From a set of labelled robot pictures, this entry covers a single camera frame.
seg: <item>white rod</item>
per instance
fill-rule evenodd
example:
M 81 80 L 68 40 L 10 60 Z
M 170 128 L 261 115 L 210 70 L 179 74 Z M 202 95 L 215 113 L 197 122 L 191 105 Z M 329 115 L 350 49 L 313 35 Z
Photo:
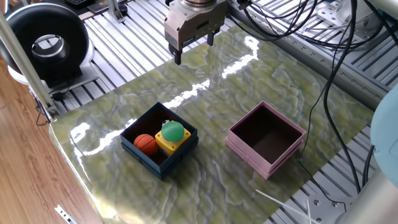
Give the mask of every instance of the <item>white rod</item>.
M 6 46 L 11 57 L 14 59 L 22 74 L 26 77 L 29 85 L 32 87 L 40 102 L 42 102 L 45 109 L 54 105 L 50 95 L 44 88 L 35 68 L 28 59 L 17 37 L 8 25 L 6 18 L 0 13 L 0 40 Z
M 263 193 L 263 192 L 261 192 L 261 191 L 259 191 L 259 190 L 257 190 L 257 189 L 256 189 L 256 192 L 259 192 L 260 194 L 262 194 L 263 196 L 265 196 L 265 197 L 267 197 L 267 198 L 273 200 L 274 202 L 276 202 L 276 203 L 278 203 L 278 204 L 280 204 L 280 205 L 283 205 L 283 206 L 289 208 L 291 211 L 293 211 L 293 212 L 295 212 L 295 213 L 297 213 L 297 214 L 299 214 L 299 215 L 301 215 L 301 216 L 303 216 L 303 217 L 309 219 L 310 221 L 312 221 L 312 222 L 314 222 L 314 223 L 318 223 L 316 220 L 310 218 L 307 214 L 305 214 L 305 213 L 303 213 L 303 212 L 299 212 L 299 211 L 297 211 L 296 209 L 290 207 L 289 205 L 286 205 L 285 203 L 282 203 L 282 202 L 280 202 L 280 201 L 274 199 L 273 197 L 271 197 L 271 196 L 269 196 L 269 195 L 267 195 L 267 194 L 265 194 L 265 193 Z

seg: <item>floor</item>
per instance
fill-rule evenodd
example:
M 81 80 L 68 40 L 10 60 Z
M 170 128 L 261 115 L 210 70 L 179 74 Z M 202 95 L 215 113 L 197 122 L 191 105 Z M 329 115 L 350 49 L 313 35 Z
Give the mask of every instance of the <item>floor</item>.
M 0 223 L 64 223 L 58 204 L 79 224 L 101 223 L 50 142 L 48 125 L 36 126 L 28 88 L 6 68 L 0 57 Z

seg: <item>yellow block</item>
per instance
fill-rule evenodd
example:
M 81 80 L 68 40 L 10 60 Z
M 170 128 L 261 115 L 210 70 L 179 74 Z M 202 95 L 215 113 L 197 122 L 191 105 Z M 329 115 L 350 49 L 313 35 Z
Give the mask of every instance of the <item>yellow block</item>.
M 175 150 L 178 149 L 178 147 L 180 147 L 182 143 L 189 138 L 189 136 L 191 136 L 191 133 L 184 128 L 184 135 L 178 141 L 170 142 L 164 139 L 162 136 L 162 131 L 159 131 L 156 134 L 155 139 L 158 146 L 162 147 L 168 154 L 172 155 Z

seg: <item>green marbled mat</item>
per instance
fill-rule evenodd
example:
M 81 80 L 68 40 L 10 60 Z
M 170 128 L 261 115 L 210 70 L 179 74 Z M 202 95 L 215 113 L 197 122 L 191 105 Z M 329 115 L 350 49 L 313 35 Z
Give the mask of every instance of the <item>green marbled mat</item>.
M 106 223 L 263 223 L 278 207 L 255 189 L 286 201 L 308 175 L 289 159 L 264 180 L 225 146 L 228 128 L 264 100 L 302 128 L 325 79 L 238 27 L 173 61 L 58 117 L 54 143 L 74 167 Z M 157 101 L 198 129 L 198 147 L 163 182 L 126 153 L 119 134 Z M 330 110 L 348 142 L 372 111 L 336 88 Z M 311 172 L 340 146 L 322 104 L 312 118 L 303 161 Z

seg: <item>orange ball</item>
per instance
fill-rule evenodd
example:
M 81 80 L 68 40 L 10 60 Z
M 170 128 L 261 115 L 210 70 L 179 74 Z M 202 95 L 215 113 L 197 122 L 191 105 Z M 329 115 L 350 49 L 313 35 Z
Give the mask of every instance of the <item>orange ball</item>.
M 139 135 L 136 140 L 134 140 L 134 146 L 147 156 L 151 156 L 156 152 L 156 140 L 149 134 Z

